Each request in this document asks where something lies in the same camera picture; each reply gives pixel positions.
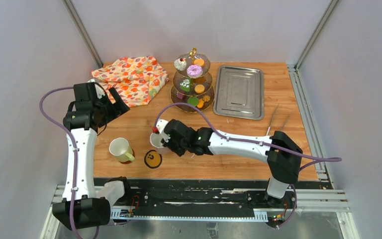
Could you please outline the pink mug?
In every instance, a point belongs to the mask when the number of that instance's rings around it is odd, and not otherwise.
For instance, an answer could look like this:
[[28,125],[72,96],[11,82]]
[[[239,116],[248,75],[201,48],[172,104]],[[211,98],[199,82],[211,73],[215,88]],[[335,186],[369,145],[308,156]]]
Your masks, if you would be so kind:
[[163,138],[160,134],[157,134],[157,133],[150,134],[150,143],[155,148],[157,153],[165,154],[170,152],[170,149],[168,147],[163,146],[162,140]]

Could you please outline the white cup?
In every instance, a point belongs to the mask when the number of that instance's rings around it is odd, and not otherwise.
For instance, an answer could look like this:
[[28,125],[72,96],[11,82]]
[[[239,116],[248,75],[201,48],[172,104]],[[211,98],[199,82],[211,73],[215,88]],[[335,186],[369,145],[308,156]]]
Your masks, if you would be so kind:
[[109,153],[114,156],[118,161],[120,155],[124,154],[125,152],[132,153],[133,149],[131,148],[129,142],[127,139],[119,137],[114,139],[110,145],[109,145]]

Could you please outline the magenta square cake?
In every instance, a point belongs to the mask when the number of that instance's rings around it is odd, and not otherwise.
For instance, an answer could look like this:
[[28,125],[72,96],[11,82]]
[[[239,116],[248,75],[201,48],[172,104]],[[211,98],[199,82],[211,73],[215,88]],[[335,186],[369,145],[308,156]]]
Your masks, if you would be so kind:
[[177,98],[180,99],[180,100],[183,100],[184,97],[185,97],[185,96],[184,96],[183,94],[181,94],[181,93],[177,93],[176,96],[177,96]]

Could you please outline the small orange flower cookie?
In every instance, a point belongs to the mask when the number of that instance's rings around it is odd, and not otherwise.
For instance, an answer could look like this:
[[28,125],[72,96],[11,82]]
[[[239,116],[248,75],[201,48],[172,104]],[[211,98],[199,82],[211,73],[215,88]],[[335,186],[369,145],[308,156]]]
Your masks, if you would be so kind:
[[209,102],[210,101],[210,96],[209,95],[205,95],[201,98],[204,102]]

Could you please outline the orange round biscuit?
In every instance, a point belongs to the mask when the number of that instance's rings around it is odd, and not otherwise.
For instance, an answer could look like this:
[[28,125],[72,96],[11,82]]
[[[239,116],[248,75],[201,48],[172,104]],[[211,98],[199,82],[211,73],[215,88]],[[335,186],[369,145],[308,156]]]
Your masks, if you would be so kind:
[[205,91],[205,86],[202,84],[197,84],[194,86],[194,91],[198,94],[201,94]]
[[197,58],[197,59],[194,59],[193,64],[203,67],[205,64],[205,61],[202,58]]

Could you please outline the green square cake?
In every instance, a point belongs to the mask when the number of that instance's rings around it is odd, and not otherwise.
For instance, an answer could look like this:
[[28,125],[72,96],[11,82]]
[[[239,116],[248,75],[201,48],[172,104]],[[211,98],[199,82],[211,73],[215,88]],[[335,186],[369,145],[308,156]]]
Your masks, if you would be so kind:
[[185,92],[189,92],[191,90],[191,85],[192,85],[192,82],[189,78],[183,79],[180,82],[180,89],[185,91]]

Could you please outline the three-tier glass cake stand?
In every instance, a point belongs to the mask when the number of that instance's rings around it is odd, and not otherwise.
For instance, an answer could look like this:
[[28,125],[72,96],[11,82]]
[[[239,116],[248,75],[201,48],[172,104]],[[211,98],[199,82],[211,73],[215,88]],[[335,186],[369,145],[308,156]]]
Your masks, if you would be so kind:
[[[200,77],[205,77],[205,79],[206,79],[206,82],[204,84],[202,84],[202,85],[205,86],[205,91],[203,93],[201,93],[201,94],[196,93],[194,91],[194,86],[197,85],[197,83],[195,82],[196,78],[188,77],[187,76],[187,69],[185,69],[184,71],[177,71],[176,68],[175,68],[176,71],[175,71],[175,74],[174,74],[174,77],[173,77],[173,86],[171,87],[171,100],[172,100],[173,103],[177,103],[177,104],[178,103],[186,103],[187,104],[187,99],[189,97],[198,97],[198,99],[201,99],[203,96],[209,95],[210,96],[210,101],[209,102],[205,102],[204,103],[204,107],[202,109],[199,109],[201,111],[205,110],[209,106],[212,105],[212,103],[214,102],[214,96],[215,96],[215,89],[214,89],[214,86],[213,86],[213,77],[212,77],[212,75],[209,72],[210,67],[211,67],[211,62],[210,62],[210,60],[208,59],[208,57],[206,55],[204,55],[202,53],[199,53],[196,48],[193,48],[188,53],[180,55],[178,58],[182,58],[182,57],[186,57],[186,59],[187,59],[187,64],[188,64],[187,68],[190,65],[193,65],[194,59],[202,58],[205,61],[205,64],[202,67],[203,74],[200,76]],[[189,78],[191,80],[191,82],[192,82],[191,90],[189,92],[185,92],[185,91],[180,89],[180,82],[183,79],[187,79],[187,78]],[[176,96],[177,93],[183,94],[185,96],[184,99],[183,100],[178,99],[177,96]],[[194,106],[192,106],[190,104],[188,104],[188,106],[177,105],[177,107],[179,109],[185,111],[185,112],[189,112],[189,113],[194,113],[195,112]]]

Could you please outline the brown bread roll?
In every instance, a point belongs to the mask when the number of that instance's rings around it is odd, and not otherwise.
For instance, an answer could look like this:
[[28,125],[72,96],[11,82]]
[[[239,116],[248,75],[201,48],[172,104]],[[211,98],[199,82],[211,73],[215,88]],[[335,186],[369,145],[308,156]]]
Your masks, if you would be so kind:
[[199,78],[195,79],[195,82],[197,84],[204,84],[206,82],[206,79],[205,79],[205,77],[199,77]]

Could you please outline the purple frosted donut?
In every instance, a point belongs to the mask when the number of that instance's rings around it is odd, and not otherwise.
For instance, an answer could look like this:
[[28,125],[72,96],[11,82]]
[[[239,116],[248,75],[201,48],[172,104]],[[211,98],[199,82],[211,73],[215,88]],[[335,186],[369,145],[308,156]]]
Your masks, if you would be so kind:
[[203,69],[200,65],[190,65],[187,68],[187,76],[190,78],[199,78],[203,74]]

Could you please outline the white cream cupcake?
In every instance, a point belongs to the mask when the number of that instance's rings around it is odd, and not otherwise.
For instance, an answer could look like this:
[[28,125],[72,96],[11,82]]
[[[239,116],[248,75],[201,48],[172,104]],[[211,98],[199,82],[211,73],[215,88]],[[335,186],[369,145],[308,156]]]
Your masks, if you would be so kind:
[[187,65],[186,57],[178,58],[174,61],[174,67],[177,71],[184,71],[187,68]]

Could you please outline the long metal tongs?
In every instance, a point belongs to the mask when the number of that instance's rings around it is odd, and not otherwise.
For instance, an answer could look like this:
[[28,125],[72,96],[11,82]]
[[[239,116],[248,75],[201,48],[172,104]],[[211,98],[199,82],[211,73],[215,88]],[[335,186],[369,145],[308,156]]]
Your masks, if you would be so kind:
[[266,130],[266,136],[271,134],[273,129],[283,130],[287,125],[293,111],[283,108],[280,104],[277,104],[269,119],[269,123]]

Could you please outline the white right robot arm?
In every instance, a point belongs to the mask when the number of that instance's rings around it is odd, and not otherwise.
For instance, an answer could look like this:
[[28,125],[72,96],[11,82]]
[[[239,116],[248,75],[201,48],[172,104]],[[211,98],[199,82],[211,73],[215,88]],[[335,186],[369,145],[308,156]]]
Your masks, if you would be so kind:
[[161,136],[163,147],[178,156],[185,152],[195,155],[236,155],[268,164],[271,171],[265,202],[278,207],[285,199],[285,192],[298,181],[302,150],[284,132],[273,136],[245,136],[201,127],[195,130],[179,120],[159,119],[155,131]]

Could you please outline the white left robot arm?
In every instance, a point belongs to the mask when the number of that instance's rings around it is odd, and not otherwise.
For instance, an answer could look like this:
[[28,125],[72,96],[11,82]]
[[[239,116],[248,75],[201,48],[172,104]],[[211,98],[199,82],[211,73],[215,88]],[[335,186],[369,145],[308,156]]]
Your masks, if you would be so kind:
[[[129,107],[115,89],[106,92],[97,82],[75,84],[71,87],[75,99],[57,123],[67,134],[68,168],[62,202],[53,206],[52,213],[67,229],[81,229],[108,225],[111,209],[117,202],[126,206],[132,192],[126,177],[109,179],[102,189],[94,185],[94,149],[98,130],[129,111]],[[109,96],[114,96],[112,103]]]

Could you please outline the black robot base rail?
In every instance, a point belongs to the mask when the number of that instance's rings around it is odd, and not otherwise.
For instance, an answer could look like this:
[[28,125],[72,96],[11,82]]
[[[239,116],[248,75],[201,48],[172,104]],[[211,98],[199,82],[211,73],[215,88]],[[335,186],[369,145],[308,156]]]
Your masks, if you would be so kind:
[[267,195],[265,180],[128,179],[129,189],[115,202],[141,216],[251,217],[254,209],[289,214],[293,189],[282,199]]

